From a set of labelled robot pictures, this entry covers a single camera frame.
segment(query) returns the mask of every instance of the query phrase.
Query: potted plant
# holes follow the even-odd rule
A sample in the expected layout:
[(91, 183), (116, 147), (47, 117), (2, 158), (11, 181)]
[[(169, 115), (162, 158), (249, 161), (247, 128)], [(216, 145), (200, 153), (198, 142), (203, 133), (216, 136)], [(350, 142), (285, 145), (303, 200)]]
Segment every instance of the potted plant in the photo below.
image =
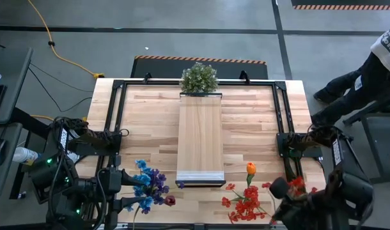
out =
[(178, 134), (176, 184), (222, 186), (224, 180), (221, 99), (217, 71), (195, 63), (184, 70)]

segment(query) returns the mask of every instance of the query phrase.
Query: gray floor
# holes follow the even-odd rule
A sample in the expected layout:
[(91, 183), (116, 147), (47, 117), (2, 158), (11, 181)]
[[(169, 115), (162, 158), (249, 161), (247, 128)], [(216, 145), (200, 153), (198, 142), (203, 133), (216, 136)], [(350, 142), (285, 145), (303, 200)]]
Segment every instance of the gray floor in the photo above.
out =
[[(50, 26), (129, 27), (173, 29), (276, 29), (271, 0), (34, 0)], [(386, 31), (390, 11), (293, 10), (290, 0), (278, 0), (283, 29), (307, 31)], [(23, 0), (0, 2), (0, 25), (42, 26), (32, 7)], [(136, 55), (163, 55), (252, 59), (267, 61), (270, 79), (285, 79), (276, 34), (218, 33), (53, 33), (58, 52), (93, 72), (107, 77), (128, 77)], [(311, 113), (321, 109), (313, 93), (331, 79), (358, 68), (377, 36), (285, 36), (286, 50), (295, 80), (303, 80)], [(95, 80), (78, 67), (58, 60), (47, 45), (44, 32), (0, 31), (7, 47), (32, 47), (32, 63), (61, 80), (92, 90)], [(34, 69), (62, 109), (91, 93), (76, 91)], [(80, 118), (89, 102), (61, 114), (35, 78), (28, 73), (18, 107), (30, 114)], [(370, 147), (360, 124), (344, 128), (355, 137), (354, 149), (369, 176), (376, 176)], [(325, 149), (325, 168), (331, 171), (330, 151)], [(28, 181), (29, 197), (7, 200), (14, 176), (9, 175), (0, 198), (0, 225), (44, 221), (46, 206), (38, 205)], [(390, 183), (375, 185), (376, 202), (367, 226), (390, 228)]]

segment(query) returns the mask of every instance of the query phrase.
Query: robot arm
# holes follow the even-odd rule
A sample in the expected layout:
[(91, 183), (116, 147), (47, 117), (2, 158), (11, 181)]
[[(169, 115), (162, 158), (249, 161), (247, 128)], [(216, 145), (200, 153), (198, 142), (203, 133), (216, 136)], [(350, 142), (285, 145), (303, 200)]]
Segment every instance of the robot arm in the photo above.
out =
[[(274, 195), (277, 194), (276, 198), (285, 198), (274, 215), (275, 219), (282, 220), (289, 230), (316, 229), (308, 227), (308, 223), (319, 220), (324, 220), (321, 228), (330, 229), (331, 222), (333, 229), (346, 229), (349, 227), (348, 219), (358, 220), (362, 224), (371, 215), (373, 187), (359, 164), (351, 141), (335, 126), (314, 128), (306, 134), (289, 135), (284, 145), (290, 150), (304, 151), (312, 146), (330, 148), (334, 170), (330, 173), (324, 190), (295, 199), (287, 195), (288, 188), (285, 188), (287, 183), (284, 179), (278, 178), (270, 190)], [(282, 186), (283, 194), (278, 192)], [(329, 216), (329, 219), (331, 217), (331, 220), (325, 221), (325, 216)]]

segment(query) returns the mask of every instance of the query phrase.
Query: plastic bottle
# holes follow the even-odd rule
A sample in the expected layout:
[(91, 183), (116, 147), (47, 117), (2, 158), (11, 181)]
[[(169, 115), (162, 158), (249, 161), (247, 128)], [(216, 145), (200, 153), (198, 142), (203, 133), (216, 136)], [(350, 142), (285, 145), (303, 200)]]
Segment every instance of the plastic bottle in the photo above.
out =
[(13, 155), (13, 161), (26, 165), (32, 165), (39, 156), (40, 154), (35, 151), (23, 147), (17, 147), (15, 154)]

